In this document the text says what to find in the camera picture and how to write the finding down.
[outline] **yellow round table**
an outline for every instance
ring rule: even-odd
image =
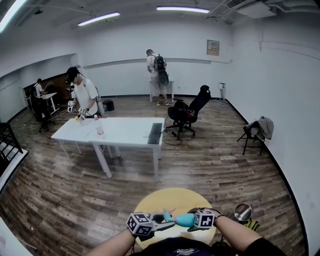
[[[185,188],[165,188],[158,190],[146,196],[135,208],[135,213],[151,213],[163,212],[164,209],[171,211],[173,216],[186,214],[192,208],[208,207],[211,208],[210,203],[196,192]],[[187,232],[186,227],[175,225],[164,231],[157,231],[154,237],[141,242],[139,238],[136,239],[137,243],[145,249],[147,246],[164,240],[166,238],[184,237],[193,240],[201,241],[209,244],[215,235],[216,228],[212,227],[209,230],[199,230],[194,232]]]

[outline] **forearm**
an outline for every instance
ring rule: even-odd
[[[87,256],[124,256],[134,243],[135,238],[126,229],[94,248]]]
[[[215,225],[231,246],[242,252],[255,240],[261,238],[255,231],[225,216],[217,218]]]
[[[90,99],[90,101],[89,101],[89,104],[88,104],[87,108],[88,108],[88,109],[90,109],[90,108],[95,104],[95,102],[96,102],[96,98],[94,98],[94,99]]]

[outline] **water bottle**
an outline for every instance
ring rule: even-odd
[[[98,116],[94,115],[94,126],[96,130],[96,134],[98,135],[99,139],[102,140],[105,138],[105,132],[104,128],[102,126],[101,120],[98,118]]]

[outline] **dark shirt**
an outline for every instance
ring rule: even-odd
[[[221,250],[221,246],[209,246],[203,242],[184,238],[167,238],[149,245],[135,256],[232,256],[236,253],[230,248]],[[264,238],[254,241],[242,256],[285,256],[275,245]]]

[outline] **black railing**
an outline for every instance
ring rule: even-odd
[[[19,152],[23,154],[10,124],[0,122],[0,176]]]

